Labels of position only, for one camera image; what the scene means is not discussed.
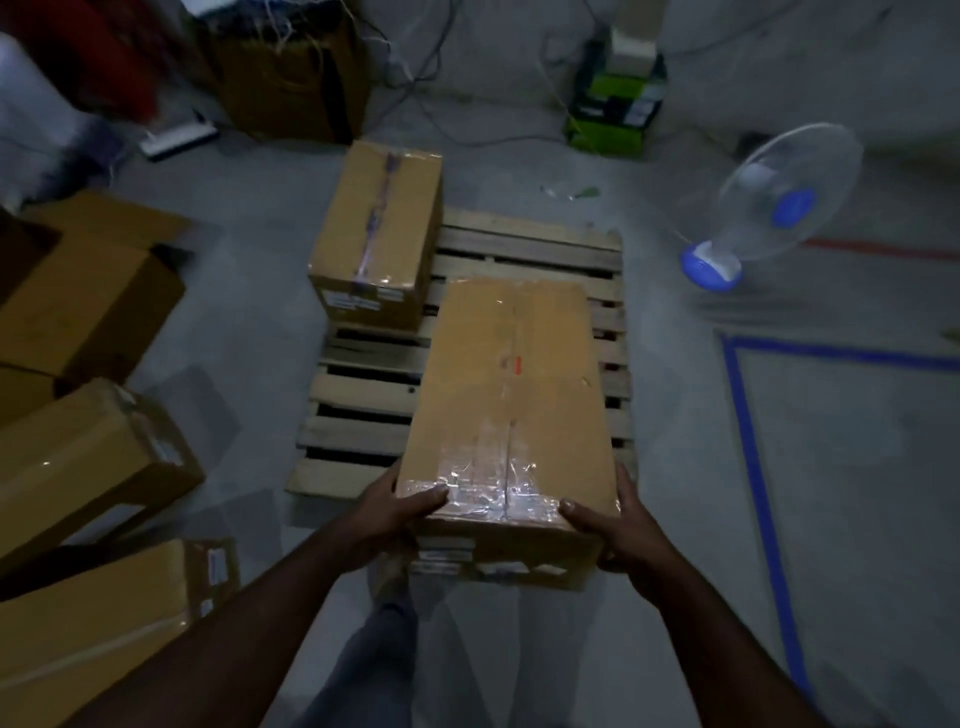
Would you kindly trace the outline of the white and blue fan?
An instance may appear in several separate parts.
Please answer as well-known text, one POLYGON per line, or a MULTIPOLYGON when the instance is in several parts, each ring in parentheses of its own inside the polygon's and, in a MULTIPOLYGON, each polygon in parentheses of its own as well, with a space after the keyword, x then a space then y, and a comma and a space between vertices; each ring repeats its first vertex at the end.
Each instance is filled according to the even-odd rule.
POLYGON ((745 263, 796 248, 834 218, 858 182, 863 156, 857 135, 833 123, 763 142, 721 185, 707 236, 681 252, 681 271, 708 292, 733 290, 745 263))

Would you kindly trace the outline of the red bundle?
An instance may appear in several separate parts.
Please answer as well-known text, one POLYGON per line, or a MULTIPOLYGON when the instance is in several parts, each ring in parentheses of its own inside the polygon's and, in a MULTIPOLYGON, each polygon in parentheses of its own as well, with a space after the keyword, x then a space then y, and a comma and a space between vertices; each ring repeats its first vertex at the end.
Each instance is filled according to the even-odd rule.
POLYGON ((211 84, 180 10, 181 0, 0 0, 0 33, 82 110, 147 123, 164 86, 211 84))

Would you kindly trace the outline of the open cardboard box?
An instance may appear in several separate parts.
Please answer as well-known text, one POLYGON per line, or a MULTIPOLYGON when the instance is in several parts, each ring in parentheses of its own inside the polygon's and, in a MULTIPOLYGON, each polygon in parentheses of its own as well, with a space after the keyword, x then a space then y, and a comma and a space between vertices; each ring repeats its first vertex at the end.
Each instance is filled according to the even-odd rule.
POLYGON ((93 190, 18 222, 52 247, 0 302, 0 367, 125 383, 186 293, 175 259, 195 222, 93 190))

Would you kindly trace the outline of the small taped cardboard box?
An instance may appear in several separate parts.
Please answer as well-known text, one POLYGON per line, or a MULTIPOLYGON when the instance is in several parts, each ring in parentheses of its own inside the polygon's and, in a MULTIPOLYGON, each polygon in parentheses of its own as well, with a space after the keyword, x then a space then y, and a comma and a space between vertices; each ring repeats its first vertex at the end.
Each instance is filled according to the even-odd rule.
POLYGON ((356 140, 307 276, 331 324, 414 333, 443 223, 443 157, 356 140))

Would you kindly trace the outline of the large flat cardboard box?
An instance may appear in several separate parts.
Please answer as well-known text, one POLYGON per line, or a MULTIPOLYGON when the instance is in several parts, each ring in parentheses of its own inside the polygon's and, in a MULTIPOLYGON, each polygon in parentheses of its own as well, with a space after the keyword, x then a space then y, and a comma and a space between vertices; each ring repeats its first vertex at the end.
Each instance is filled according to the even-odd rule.
POLYGON ((59 728, 240 585, 234 539, 175 539, 0 602, 0 728, 59 728))

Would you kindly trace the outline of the person's left hand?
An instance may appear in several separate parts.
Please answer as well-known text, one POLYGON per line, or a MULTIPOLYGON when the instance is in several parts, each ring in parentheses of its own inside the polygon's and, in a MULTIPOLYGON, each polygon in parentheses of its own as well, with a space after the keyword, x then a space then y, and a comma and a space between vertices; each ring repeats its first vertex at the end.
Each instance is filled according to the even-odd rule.
POLYGON ((402 550, 410 528, 418 519, 396 519, 392 505, 402 459, 397 458, 363 491, 356 503, 323 528, 321 538, 324 573, 341 577, 370 564, 378 554, 402 550))

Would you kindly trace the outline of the long taped cardboard box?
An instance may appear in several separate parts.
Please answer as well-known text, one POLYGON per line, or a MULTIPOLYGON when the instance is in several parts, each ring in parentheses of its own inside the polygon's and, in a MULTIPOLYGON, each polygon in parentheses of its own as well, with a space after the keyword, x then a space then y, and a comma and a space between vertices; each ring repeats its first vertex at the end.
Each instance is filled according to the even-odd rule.
POLYGON ((442 484, 448 499, 414 526, 411 572, 582 590, 602 545, 559 506, 618 513, 605 405, 581 285, 446 285, 396 492, 442 484))

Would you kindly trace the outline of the person's left forearm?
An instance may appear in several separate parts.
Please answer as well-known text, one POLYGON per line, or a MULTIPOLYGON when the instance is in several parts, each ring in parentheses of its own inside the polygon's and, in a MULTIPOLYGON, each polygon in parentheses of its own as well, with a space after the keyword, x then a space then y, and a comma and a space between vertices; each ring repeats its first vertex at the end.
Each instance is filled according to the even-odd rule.
POLYGON ((63 728, 258 728, 359 540, 338 519, 63 728))

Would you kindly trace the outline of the wooden pallet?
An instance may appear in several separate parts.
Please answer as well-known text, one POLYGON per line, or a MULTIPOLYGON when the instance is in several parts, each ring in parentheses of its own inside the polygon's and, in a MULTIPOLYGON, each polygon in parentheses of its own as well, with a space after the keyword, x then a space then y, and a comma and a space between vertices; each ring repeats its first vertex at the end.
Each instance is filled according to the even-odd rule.
POLYGON ((334 324, 285 490, 351 502, 402 455, 402 495, 482 512, 544 492, 606 508, 634 451, 623 240, 446 207, 415 333, 334 324))

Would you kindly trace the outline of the red floor tape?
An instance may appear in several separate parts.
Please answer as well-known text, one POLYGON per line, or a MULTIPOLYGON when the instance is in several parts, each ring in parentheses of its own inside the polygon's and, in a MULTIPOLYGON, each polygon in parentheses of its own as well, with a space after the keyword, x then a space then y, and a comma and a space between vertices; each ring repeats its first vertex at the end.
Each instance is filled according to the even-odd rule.
POLYGON ((801 245, 810 249, 845 252, 861 256, 960 264, 960 251, 956 250, 912 248, 866 240, 840 240, 830 238, 810 238, 801 245))

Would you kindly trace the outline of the white plastic wrapped bundle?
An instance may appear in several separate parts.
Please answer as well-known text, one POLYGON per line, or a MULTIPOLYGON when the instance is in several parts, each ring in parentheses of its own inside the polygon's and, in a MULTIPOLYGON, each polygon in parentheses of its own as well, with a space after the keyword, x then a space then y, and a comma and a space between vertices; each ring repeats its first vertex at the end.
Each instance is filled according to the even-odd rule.
POLYGON ((126 150, 103 117, 75 108, 0 32, 0 209, 59 200, 114 171, 126 150))

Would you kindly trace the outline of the person's leg in jeans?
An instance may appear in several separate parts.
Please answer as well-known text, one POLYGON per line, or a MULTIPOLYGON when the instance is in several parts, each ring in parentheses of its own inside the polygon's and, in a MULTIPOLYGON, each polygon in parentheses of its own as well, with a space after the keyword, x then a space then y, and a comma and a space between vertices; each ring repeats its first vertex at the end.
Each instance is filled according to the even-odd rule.
POLYGON ((371 612, 291 728, 413 728, 418 608, 430 616, 451 587, 449 579, 404 575, 373 587, 371 612))

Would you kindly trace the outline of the white power strip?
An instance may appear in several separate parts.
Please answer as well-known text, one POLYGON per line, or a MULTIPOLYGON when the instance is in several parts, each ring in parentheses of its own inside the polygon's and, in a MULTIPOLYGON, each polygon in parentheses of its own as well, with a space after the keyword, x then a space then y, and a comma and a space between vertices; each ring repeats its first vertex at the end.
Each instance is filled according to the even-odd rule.
POLYGON ((138 143, 138 149, 148 161, 155 163, 216 140, 219 136, 220 129, 210 122, 193 121, 157 133, 148 132, 138 143))

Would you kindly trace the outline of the blue floor tape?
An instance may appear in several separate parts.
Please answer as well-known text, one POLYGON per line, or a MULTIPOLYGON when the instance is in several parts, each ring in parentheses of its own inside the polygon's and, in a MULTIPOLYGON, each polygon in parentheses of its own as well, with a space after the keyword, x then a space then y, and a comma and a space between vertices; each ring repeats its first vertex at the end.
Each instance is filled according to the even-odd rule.
POLYGON ((774 602, 778 636, 786 662, 787 674, 810 701, 815 692, 810 680, 806 656, 800 639, 785 562, 772 501, 763 471, 760 439, 756 430, 739 355, 755 353, 791 358, 810 358, 868 367, 932 372, 960 376, 960 356, 918 354, 862 346, 838 346, 822 343, 792 342, 785 339, 733 334, 717 334, 726 371, 726 381, 740 451, 750 492, 750 501, 759 532, 766 576, 774 602))

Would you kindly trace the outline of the person's right hand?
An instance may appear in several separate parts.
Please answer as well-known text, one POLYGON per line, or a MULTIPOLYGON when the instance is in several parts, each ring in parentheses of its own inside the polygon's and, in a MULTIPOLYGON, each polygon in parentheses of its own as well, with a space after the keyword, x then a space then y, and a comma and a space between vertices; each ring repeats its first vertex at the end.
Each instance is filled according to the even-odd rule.
POLYGON ((617 518, 617 528, 611 538, 599 538, 603 546, 597 567, 625 575, 643 599, 657 605, 665 579, 680 563, 681 555, 642 504, 627 468, 620 462, 615 467, 618 511, 606 516, 617 518))

